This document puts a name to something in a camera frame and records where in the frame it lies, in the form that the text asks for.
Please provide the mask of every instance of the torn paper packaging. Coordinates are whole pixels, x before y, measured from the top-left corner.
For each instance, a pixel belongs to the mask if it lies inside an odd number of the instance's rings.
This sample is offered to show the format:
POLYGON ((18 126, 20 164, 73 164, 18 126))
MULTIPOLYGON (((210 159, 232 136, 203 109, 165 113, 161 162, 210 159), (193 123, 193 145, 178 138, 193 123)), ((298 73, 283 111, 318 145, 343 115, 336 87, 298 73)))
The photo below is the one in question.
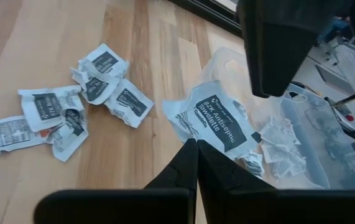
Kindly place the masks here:
POLYGON ((293 164, 288 160, 275 162, 272 164, 272 174, 278 178, 288 177, 289 171, 292 169, 293 164))
POLYGON ((271 116, 269 122, 260 130, 264 141, 273 145, 300 145, 290 120, 283 121, 271 116))
POLYGON ((122 119, 125 124, 137 128, 153 107, 154 102, 124 78, 104 104, 111 114, 122 119))
POLYGON ((0 154, 46 142, 48 132, 33 132, 24 116, 0 119, 0 154))
POLYGON ((78 69, 71 68, 71 74, 72 79, 82 86, 86 101, 100 105, 111 96, 128 68, 129 62, 125 62, 107 45, 101 44, 79 60, 78 69))
POLYGON ((104 103, 111 96, 121 79, 98 72, 96 67, 87 59, 83 59, 81 64, 86 66, 80 67, 78 70, 70 69, 72 79, 81 85, 82 95, 87 102, 93 105, 104 103))
POLYGON ((89 136, 87 122, 82 120, 78 110, 66 110, 65 119, 66 123, 52 131, 46 141, 53 145, 53 155, 63 162, 66 162, 89 136))
POLYGON ((84 119, 85 108, 78 96, 79 85, 39 90, 18 90, 21 107, 33 132, 52 128, 65 122, 67 109, 78 110, 84 119))
POLYGON ((79 70, 81 68, 86 68, 91 73, 99 72, 114 78, 124 78, 129 63, 125 62, 106 44, 101 44, 96 50, 79 61, 79 70))
POLYGON ((302 174, 306 171, 306 158, 300 155, 296 146, 290 148, 289 160, 292 162, 293 166, 290 168, 290 174, 292 176, 302 174))
POLYGON ((264 160, 266 163, 281 162, 289 159, 289 153, 286 146, 275 146, 272 144, 267 144, 266 142, 262 144, 262 150, 264 155, 264 160))
POLYGON ((249 154, 261 141, 218 80, 195 87, 185 100, 165 100, 162 109, 181 141, 203 139, 230 159, 249 154))
POLYGON ((262 154, 250 152, 249 154, 243 156, 241 159, 245 164, 245 170, 249 171, 251 174, 255 175, 260 179, 262 178, 262 175, 264 174, 264 168, 262 165, 262 154))

